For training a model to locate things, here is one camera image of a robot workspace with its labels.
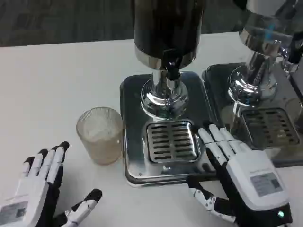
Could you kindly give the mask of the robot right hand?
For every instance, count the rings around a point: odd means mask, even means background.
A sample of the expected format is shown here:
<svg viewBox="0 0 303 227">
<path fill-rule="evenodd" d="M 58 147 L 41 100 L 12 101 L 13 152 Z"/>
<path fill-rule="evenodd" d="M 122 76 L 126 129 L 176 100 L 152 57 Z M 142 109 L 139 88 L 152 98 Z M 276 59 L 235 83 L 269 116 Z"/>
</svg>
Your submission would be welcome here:
<svg viewBox="0 0 303 227">
<path fill-rule="evenodd" d="M 266 152 L 252 150 L 227 129 L 208 122 L 191 131 L 203 142 L 226 198 L 203 188 L 197 176 L 186 180 L 191 194 L 214 216 L 239 227 L 287 227 L 293 222 L 290 198 Z"/>
</svg>

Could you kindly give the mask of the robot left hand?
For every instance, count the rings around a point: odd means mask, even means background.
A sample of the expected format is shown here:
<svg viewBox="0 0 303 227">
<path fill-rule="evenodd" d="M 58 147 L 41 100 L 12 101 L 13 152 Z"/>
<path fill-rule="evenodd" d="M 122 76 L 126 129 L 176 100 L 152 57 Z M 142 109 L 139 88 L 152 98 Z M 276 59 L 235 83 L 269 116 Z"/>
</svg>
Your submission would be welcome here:
<svg viewBox="0 0 303 227">
<path fill-rule="evenodd" d="M 70 210 L 55 215 L 69 146 L 63 141 L 24 161 L 14 195 L 0 205 L 2 227 L 78 227 L 94 210 L 103 195 L 98 188 Z"/>
</svg>

